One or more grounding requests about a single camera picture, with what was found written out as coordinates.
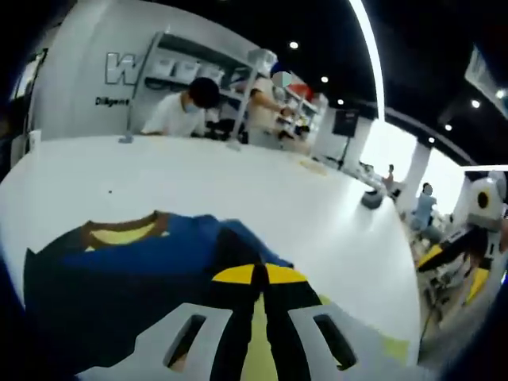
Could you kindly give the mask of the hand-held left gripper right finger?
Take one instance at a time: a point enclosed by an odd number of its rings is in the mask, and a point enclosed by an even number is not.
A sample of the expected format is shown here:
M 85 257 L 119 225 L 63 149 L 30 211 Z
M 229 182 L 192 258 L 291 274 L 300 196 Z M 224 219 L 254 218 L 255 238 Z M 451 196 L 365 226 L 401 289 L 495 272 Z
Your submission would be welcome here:
M 267 338 L 280 380 L 434 380 L 399 356 L 407 348 L 333 302 L 291 267 L 266 266 Z

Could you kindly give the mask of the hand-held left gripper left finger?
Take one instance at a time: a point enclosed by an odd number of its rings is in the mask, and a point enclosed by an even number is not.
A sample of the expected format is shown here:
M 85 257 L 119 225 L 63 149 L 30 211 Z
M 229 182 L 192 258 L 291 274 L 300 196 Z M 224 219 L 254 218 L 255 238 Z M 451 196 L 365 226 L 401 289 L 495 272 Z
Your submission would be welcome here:
M 134 349 L 110 367 L 93 367 L 81 380 L 240 380 L 252 337 L 259 290 L 254 266 L 220 272 L 201 303 L 185 302 L 140 333 Z

